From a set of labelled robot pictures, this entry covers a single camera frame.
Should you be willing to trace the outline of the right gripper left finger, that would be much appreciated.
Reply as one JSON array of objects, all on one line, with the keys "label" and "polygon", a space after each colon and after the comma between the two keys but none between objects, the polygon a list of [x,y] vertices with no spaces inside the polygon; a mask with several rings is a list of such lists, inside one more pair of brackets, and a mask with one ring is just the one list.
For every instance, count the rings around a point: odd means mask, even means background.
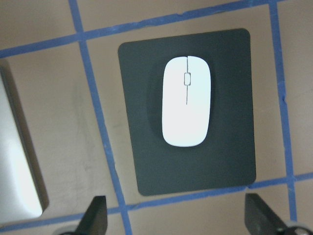
[{"label": "right gripper left finger", "polygon": [[73,231],[55,232],[56,235],[105,235],[108,228],[105,196],[95,196]]}]

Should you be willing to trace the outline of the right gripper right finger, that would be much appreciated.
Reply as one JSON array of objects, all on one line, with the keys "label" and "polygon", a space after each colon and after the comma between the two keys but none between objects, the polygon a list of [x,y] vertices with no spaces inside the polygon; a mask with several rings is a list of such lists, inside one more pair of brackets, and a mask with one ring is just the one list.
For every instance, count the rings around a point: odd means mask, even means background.
[{"label": "right gripper right finger", "polygon": [[311,235],[297,222],[284,222],[256,193],[245,195],[245,226],[251,235]]}]

